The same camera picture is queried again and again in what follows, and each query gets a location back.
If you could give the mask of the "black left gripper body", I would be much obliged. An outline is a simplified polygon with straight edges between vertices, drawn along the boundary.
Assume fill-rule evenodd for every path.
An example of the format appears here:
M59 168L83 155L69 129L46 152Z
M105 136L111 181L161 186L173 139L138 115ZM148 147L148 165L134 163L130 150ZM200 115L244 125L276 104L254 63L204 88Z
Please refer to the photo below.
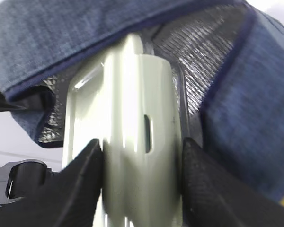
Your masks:
M0 167L0 210L31 195L56 174L37 159L8 162Z

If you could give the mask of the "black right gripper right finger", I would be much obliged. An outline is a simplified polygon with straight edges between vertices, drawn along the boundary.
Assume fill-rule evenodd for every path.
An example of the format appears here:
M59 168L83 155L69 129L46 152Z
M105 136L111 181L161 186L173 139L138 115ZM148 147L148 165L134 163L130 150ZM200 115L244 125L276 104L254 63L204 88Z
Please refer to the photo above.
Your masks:
M189 227L284 227L284 207L253 191L192 138L182 150L184 221Z

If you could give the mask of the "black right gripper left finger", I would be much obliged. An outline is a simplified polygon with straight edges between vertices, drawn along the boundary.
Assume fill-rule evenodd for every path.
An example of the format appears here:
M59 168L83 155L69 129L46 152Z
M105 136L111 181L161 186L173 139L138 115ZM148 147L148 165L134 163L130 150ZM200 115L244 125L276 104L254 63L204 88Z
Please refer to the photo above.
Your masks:
M0 227L90 227L103 183L104 158L92 139L66 168L32 195L0 211Z

